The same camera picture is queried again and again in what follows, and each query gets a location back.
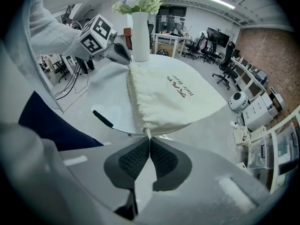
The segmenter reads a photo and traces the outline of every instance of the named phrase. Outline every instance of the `white cabinet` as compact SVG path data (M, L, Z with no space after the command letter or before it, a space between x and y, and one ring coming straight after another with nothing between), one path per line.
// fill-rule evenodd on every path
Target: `white cabinet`
M255 131L259 127L264 126L273 120L273 117L268 112L261 96L243 110L243 117L245 126L252 131Z

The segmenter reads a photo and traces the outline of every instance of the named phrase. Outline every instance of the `fluorescent light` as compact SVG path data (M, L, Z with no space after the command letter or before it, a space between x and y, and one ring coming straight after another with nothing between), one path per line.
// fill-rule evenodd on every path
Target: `fluorescent light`
M221 0L211 0L211 1L217 2L217 3L219 3L219 4L222 4L222 5L226 6L226 7L229 7L229 8L231 8L231 9L234 9L234 8L235 8L235 6L230 5L230 4L228 4L227 2L223 2L223 1L221 1Z

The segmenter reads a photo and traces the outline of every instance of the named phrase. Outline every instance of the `floor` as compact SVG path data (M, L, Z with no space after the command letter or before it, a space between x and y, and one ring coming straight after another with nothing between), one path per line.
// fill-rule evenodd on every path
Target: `floor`
M225 100L238 91L233 81L230 81L230 90L227 90L226 86L222 83L217 84L218 78L212 77L213 73L220 74L217 65L204 63L202 59L192 60L182 57L180 60L198 71ZM90 71L89 76L78 76L78 80L75 84L77 94L75 94L75 89L72 89L66 97L59 100L64 113L60 110L54 110L73 127L97 139L104 145L118 143L128 138L127 134L111 129L100 122L91 112L87 102L86 91L90 78L97 72L101 73L101 68L107 66L109 63L109 60L102 60L96 63L96 70ZM56 94L62 91L68 80L69 77L67 81L62 80L61 83L56 84L52 90L53 93ZM211 116L197 121L179 131L167 134L166 136L168 139L185 143L196 148L213 151L236 164L242 160L242 153L240 148L234 143L233 134L231 132L233 128L230 125L230 121L236 121L237 116L238 114L234 113L229 106L226 105ZM155 168L151 159L149 159L138 179L135 181L135 194L139 211L141 211L151 199L152 183L155 180Z

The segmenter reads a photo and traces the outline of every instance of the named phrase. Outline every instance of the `white drawstring bag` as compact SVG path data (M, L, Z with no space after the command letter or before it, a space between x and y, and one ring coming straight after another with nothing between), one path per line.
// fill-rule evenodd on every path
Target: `white drawstring bag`
M220 94L184 62L158 67L133 61L129 68L130 101L137 124L148 135L176 131L226 105Z

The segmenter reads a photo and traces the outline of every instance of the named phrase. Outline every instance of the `brick wall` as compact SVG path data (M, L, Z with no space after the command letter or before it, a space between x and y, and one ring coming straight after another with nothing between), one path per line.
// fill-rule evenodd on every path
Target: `brick wall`
M240 55L268 74L286 108L271 123L278 124L300 104L300 47L294 34L279 29L242 29L236 42Z

